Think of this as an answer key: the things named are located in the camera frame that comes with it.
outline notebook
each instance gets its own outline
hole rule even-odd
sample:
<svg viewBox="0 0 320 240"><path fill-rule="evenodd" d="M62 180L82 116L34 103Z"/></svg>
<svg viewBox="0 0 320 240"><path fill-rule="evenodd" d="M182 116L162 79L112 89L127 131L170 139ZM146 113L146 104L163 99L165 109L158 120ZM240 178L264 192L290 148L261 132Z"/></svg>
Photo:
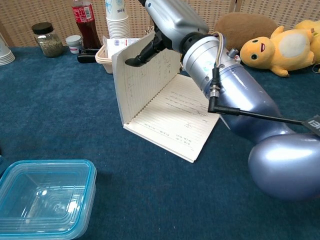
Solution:
<svg viewBox="0 0 320 240"><path fill-rule="evenodd" d="M220 115L192 78L179 74L180 54L163 50L141 67L125 64L153 39L141 38L112 56L115 92L123 127L193 163Z"/></svg>

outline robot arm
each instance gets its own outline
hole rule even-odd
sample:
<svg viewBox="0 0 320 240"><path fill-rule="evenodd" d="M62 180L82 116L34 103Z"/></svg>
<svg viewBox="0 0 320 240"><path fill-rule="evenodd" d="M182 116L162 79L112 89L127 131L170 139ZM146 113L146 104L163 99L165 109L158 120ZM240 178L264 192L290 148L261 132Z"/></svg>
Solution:
<svg viewBox="0 0 320 240"><path fill-rule="evenodd" d="M184 1L139 1L154 21L155 36L140 55L125 63L142 66L165 48L182 54L184 69L209 100L209 112L217 104L211 100L218 98L226 106L218 111L225 125L255 144L248 159L255 183L283 200L320 196L320 137L291 130L276 103L234 60L235 51L221 48L222 39L209 35L208 26ZM240 110L243 115L229 115ZM263 115L273 120L259 118Z"/></svg>

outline stuffed toy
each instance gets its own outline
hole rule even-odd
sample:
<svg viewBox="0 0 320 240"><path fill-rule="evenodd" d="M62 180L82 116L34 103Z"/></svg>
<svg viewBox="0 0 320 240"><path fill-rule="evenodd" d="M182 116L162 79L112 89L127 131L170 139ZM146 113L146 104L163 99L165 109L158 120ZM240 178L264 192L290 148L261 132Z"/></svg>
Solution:
<svg viewBox="0 0 320 240"><path fill-rule="evenodd" d="M270 38L263 36L246 42L240 58L249 67L270 69L280 77L288 77L288 71L315 63L315 55L310 51L313 32L313 29L284 31L284 26L279 26Z"/></svg>
<svg viewBox="0 0 320 240"><path fill-rule="evenodd" d="M310 50L314 53L315 63L320 64L320 21L304 20L294 27L295 29L314 29Z"/></svg>
<svg viewBox="0 0 320 240"><path fill-rule="evenodd" d="M231 12L219 18L214 31L225 36L228 50L235 48L240 52L242 46L250 39L270 38L277 27L277 23L265 15Z"/></svg>

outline wicker wall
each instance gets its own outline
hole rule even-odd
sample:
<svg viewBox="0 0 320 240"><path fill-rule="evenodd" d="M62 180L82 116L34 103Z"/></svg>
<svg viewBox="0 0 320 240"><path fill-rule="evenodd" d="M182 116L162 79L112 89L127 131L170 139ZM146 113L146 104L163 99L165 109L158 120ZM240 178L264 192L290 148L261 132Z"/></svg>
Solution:
<svg viewBox="0 0 320 240"><path fill-rule="evenodd" d="M319 0L183 0L190 4L212 32L217 20L233 11L263 14L287 29L303 19L319 20ZM72 9L72 0L0 0L0 32L9 46L36 46L31 26L51 22L63 42L80 34ZM100 38L109 36L105 0L91 0ZM150 17L138 0L125 0L131 36L140 38L150 25Z"/></svg>

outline brown plush toy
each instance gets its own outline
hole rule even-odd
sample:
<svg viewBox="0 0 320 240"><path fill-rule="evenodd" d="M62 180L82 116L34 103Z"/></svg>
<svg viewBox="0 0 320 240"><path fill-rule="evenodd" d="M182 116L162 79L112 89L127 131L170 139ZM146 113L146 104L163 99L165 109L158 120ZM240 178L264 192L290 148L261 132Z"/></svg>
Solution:
<svg viewBox="0 0 320 240"><path fill-rule="evenodd" d="M243 45L251 39L270 38L277 27L275 21L264 15L231 12L220 17L214 31L226 37L228 50L235 48L240 52Z"/></svg>

